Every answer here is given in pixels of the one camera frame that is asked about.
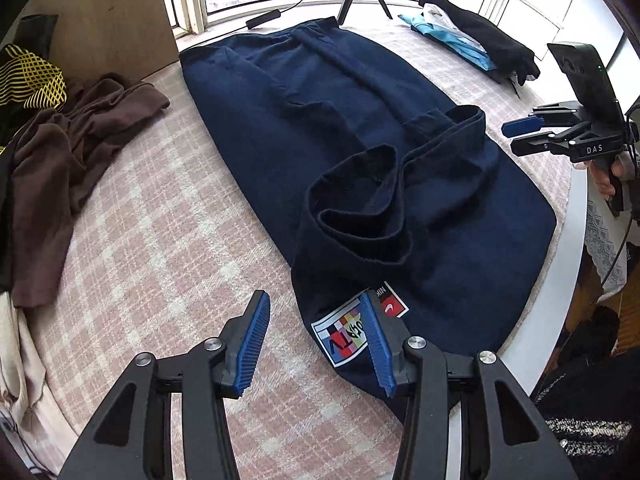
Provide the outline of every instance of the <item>light blue cloth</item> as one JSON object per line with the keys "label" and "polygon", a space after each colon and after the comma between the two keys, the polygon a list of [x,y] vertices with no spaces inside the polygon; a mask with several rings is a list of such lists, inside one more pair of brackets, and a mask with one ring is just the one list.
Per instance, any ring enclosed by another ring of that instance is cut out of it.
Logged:
{"label": "light blue cloth", "polygon": [[468,59],[471,63],[481,68],[482,70],[495,69],[494,62],[491,61],[486,52],[483,49],[478,48],[468,38],[466,38],[462,32],[459,34],[455,30],[441,27],[434,23],[429,23],[424,19],[422,14],[417,16],[407,16],[400,14],[398,16],[401,20],[409,25],[413,25],[414,28],[422,35],[433,36],[437,40],[446,44],[452,48],[460,56]]}

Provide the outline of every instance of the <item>printed patch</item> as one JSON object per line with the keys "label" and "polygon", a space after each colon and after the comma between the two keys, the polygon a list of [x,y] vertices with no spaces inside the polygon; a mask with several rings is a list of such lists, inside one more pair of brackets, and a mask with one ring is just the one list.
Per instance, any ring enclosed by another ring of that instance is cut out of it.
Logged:
{"label": "printed patch", "polygon": [[[387,282],[376,289],[380,304],[388,316],[402,317],[409,308]],[[311,324],[324,353],[334,368],[355,359],[367,347],[367,336],[360,320],[360,294]]]}

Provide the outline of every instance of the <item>beige cloth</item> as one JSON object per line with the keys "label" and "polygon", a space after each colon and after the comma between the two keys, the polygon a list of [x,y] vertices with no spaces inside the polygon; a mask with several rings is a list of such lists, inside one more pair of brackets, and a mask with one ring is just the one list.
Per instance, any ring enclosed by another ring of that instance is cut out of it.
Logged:
{"label": "beige cloth", "polygon": [[[38,459],[58,472],[78,436],[45,382],[24,312],[14,308],[8,292],[0,294],[0,366],[0,399]],[[43,440],[46,452],[38,446]]]}
{"label": "beige cloth", "polygon": [[8,292],[0,295],[0,397],[21,426],[24,414],[42,395],[45,369],[33,345],[24,312]]}

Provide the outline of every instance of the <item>pink checkered blanket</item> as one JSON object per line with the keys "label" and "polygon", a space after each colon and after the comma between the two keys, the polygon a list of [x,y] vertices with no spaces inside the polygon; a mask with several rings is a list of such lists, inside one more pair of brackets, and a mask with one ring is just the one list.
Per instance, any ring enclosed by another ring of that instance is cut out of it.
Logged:
{"label": "pink checkered blanket", "polygon": [[[507,153],[502,122],[540,104],[526,88],[519,99],[404,24],[353,30],[404,57],[455,102],[479,105],[488,134]],[[272,317],[254,384],[226,402],[241,477],[362,480],[390,472],[400,424],[382,402],[339,378],[305,331],[289,268],[216,150],[179,63],[147,80],[171,105],[98,183],[76,224],[55,306],[30,317],[62,412],[79,433],[135,354],[188,351],[263,288]],[[547,153],[515,160],[558,216],[525,316],[556,250],[570,165]],[[179,400],[172,417],[180,479]]]}

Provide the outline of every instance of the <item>bed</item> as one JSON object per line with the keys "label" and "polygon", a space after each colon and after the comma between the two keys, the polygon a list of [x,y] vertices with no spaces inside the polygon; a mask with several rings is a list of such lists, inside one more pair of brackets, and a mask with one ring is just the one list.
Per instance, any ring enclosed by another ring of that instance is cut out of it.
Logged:
{"label": "bed", "polygon": [[[479,105],[488,135],[510,153],[501,124],[526,115],[544,99],[526,87],[517,96],[400,20],[370,15],[348,28],[405,58],[458,104]],[[373,479],[388,474],[401,425],[382,402],[338,377],[304,330],[289,267],[217,152],[179,62],[146,80],[167,95],[170,107],[126,146],[95,188],[76,224],[56,304],[29,313],[47,385],[66,420],[79,434],[135,354],[186,352],[217,335],[229,317],[243,311],[252,291],[264,288],[271,296],[272,318],[254,384],[241,400],[226,403],[241,477]],[[586,176],[564,157],[548,153],[514,160],[558,220],[529,302],[501,351],[530,392],[574,289]],[[459,427],[454,410],[449,478],[459,466]],[[184,478],[179,428],[178,396],[172,406],[177,479]],[[51,466],[57,469],[60,463]]]}

